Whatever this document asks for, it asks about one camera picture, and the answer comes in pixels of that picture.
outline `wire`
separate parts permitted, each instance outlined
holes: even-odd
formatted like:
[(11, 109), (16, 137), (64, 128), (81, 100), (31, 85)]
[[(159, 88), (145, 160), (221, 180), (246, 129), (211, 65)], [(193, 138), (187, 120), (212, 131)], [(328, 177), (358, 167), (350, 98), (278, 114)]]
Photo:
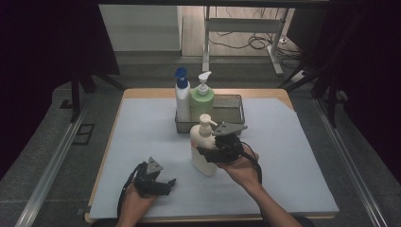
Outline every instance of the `wire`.
[(280, 8), (277, 8), (276, 16), (274, 17), (274, 19), (277, 19), (278, 10), (280, 10)]
[(227, 46), (227, 47), (230, 47), (230, 48), (233, 48), (233, 49), (242, 49), (242, 48), (245, 48), (245, 47), (247, 47), (249, 45), (249, 44), (246, 44), (244, 46), (231, 46), (231, 45), (228, 45), (228, 44), (222, 44), (222, 43), (213, 42), (212, 40), (210, 40), (210, 38), (209, 38), (209, 42), (212, 43), (212, 44), (224, 45), (224, 46)]
[[(262, 44), (260, 47), (256, 47), (253, 45), (253, 42), (259, 42)], [(266, 47), (269, 46), (270, 42), (266, 40), (264, 37), (261, 36), (256, 36), (256, 33), (254, 33), (249, 39), (248, 39), (248, 44), (253, 48), (253, 49), (265, 49)]]
[(260, 13), (260, 18), (263, 18), (263, 16), (265, 15), (265, 11), (266, 11), (266, 8), (263, 8), (262, 12)]
[(127, 179), (126, 183), (124, 183), (123, 189), (121, 190), (121, 194), (120, 194), (120, 198), (118, 199), (118, 205), (117, 205), (117, 217), (120, 218), (120, 213), (121, 213), (121, 207), (123, 205), (123, 200), (125, 197), (125, 192), (128, 188), (128, 186), (130, 185), (130, 183), (132, 183), (132, 179), (133, 176), (135, 176), (136, 171), (138, 171), (139, 166), (138, 165), (132, 172), (132, 174), (129, 176), (129, 178)]
[(254, 15), (260, 10), (261, 8), (258, 8), (258, 9), (256, 9), (255, 11), (254, 11), (254, 13), (253, 13), (253, 16), (252, 17), (254, 17)]
[[(249, 146), (247, 143), (241, 141), (241, 144), (247, 146), (247, 147), (251, 150), (251, 152), (252, 152), (252, 154), (253, 154), (253, 157), (252, 157), (251, 155), (249, 155), (248, 153), (246, 153), (246, 152), (242, 152), (241, 155), (244, 156), (245, 158), (247, 158), (248, 160), (250, 160), (251, 163), (253, 163), (254, 167), (256, 168), (256, 173), (257, 173), (258, 181), (260, 182), (260, 184), (262, 184), (262, 168), (260, 167), (260, 164), (257, 163), (256, 154), (254, 153), (254, 151), (253, 151), (253, 149), (251, 148), (251, 146)], [(267, 220), (267, 219), (265, 218), (265, 216), (263, 215), (263, 212), (262, 212), (261, 209), (260, 209), (260, 216), (261, 216), (262, 219), (265, 221), (265, 223), (266, 223), (268, 226), (270, 226), (268, 220)]]
[[(266, 35), (269, 37), (269, 41), (272, 44), (273, 43), (272, 35), (269, 33), (266, 33)], [(288, 50), (288, 49), (284, 49), (284, 48), (277, 46), (277, 53), (278, 53), (278, 55), (281, 55), (281, 56), (286, 56), (286, 57), (289, 57), (292, 59), (299, 60), (301, 58), (301, 54), (303, 52), (299, 51), (299, 50)]]
[(233, 17), (233, 16), (231, 16), (230, 12), (228, 12), (228, 7), (226, 7), (226, 12), (230, 17)]

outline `plastic bottle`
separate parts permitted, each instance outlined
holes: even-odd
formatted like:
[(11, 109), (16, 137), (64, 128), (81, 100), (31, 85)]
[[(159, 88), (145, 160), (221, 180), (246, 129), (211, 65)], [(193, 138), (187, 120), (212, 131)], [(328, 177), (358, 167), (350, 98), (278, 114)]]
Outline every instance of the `plastic bottle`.
[(210, 124), (217, 125), (212, 121), (209, 114), (200, 116), (200, 124), (191, 128), (191, 153), (192, 165), (206, 176), (213, 176), (218, 167), (214, 163), (208, 163), (203, 155), (198, 152), (197, 147), (217, 149), (215, 146), (215, 136), (212, 135), (212, 127)]
[(193, 122), (197, 122), (202, 114), (209, 114), (213, 109), (215, 92), (206, 85), (210, 74), (210, 71), (200, 74), (200, 85), (191, 90), (189, 104)]
[(177, 101), (177, 121), (191, 122), (191, 111), (189, 106), (190, 84), (186, 78), (186, 69), (180, 67), (176, 70), (175, 78), (177, 79), (175, 86)]

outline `gray floor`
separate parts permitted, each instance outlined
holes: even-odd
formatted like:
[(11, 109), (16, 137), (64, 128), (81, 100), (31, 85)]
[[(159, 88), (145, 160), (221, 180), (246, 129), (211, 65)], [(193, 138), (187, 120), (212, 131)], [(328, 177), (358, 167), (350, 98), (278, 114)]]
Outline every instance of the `gray floor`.
[[(129, 87), (173, 87), (177, 67), (185, 66), (196, 84), (201, 71), (200, 58), (118, 56), (122, 76), (114, 79)], [(212, 58), (213, 88), (273, 88), (284, 80), (276, 77), (266, 58)], [(109, 139), (113, 121), (122, 97), (110, 84), (94, 77), (97, 90), (91, 97), (88, 113), (82, 124), (95, 124), (86, 146), (72, 145), (62, 163), (34, 226), (89, 226), (83, 213), (87, 209), (92, 188)], [(309, 90), (313, 83), (290, 93), (305, 135), (315, 153), (327, 184), (340, 207), (335, 218), (314, 219), (318, 227), (374, 226), (361, 202), (343, 163), (322, 122), (315, 100)], [(69, 84), (54, 91), (53, 104), (41, 126), (32, 136), (21, 156), (0, 182), (0, 226), (14, 226), (36, 183), (69, 126), (71, 110), (60, 109), (71, 99)], [(401, 226), (401, 187), (383, 165), (369, 143), (350, 122), (341, 104), (336, 118), (341, 138), (353, 157), (365, 183), (372, 191), (388, 226)]]

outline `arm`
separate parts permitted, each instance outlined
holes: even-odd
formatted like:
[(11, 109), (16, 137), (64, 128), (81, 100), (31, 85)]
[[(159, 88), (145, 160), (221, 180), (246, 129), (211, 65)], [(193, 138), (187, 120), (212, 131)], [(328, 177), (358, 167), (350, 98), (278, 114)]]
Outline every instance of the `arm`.
[[(248, 147), (244, 146), (244, 150), (253, 156), (253, 153)], [(263, 185), (257, 180), (256, 170), (248, 159), (240, 157), (233, 163), (217, 164), (217, 166), (224, 169), (236, 183), (241, 185), (248, 192), (256, 201), (263, 216), (272, 227), (301, 226), (293, 216), (284, 210), (270, 196)]]
[(120, 219), (116, 227), (133, 227), (136, 222), (141, 219), (157, 196), (149, 196), (142, 198), (137, 189), (131, 183), (125, 193), (125, 197), (121, 207)]

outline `dispenser nozzle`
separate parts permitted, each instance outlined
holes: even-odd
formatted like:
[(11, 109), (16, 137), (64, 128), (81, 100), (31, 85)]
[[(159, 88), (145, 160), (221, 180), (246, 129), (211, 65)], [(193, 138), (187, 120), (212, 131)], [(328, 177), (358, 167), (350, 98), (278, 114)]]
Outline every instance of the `dispenser nozzle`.
[(201, 96), (207, 95), (207, 93), (209, 92), (209, 87), (205, 84), (205, 82), (211, 74), (212, 72), (208, 71), (199, 75), (200, 85), (198, 86), (198, 93)]
[(202, 114), (200, 116), (200, 123), (206, 126), (209, 126), (209, 124), (212, 124), (214, 126), (218, 125), (218, 123), (212, 121), (212, 117), (209, 114)]

